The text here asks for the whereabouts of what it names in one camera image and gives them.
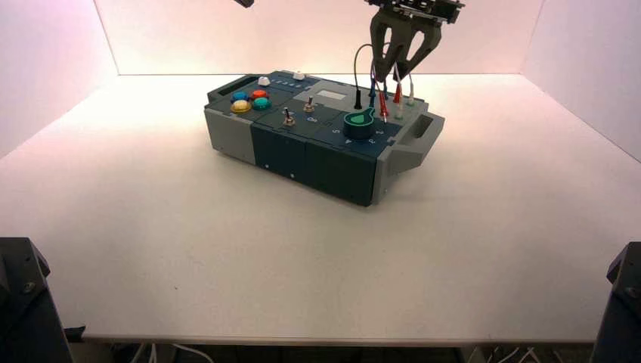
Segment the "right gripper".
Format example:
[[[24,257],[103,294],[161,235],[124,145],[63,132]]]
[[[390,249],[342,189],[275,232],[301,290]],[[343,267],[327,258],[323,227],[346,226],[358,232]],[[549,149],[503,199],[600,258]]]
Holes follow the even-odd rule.
[[[385,9],[378,11],[370,23],[373,63],[376,80],[383,82],[398,69],[395,80],[400,81],[424,61],[441,41],[441,23],[455,23],[465,5],[451,0],[366,0],[369,5]],[[411,19],[405,17],[423,17]],[[423,41],[410,57],[413,38],[421,33]]]

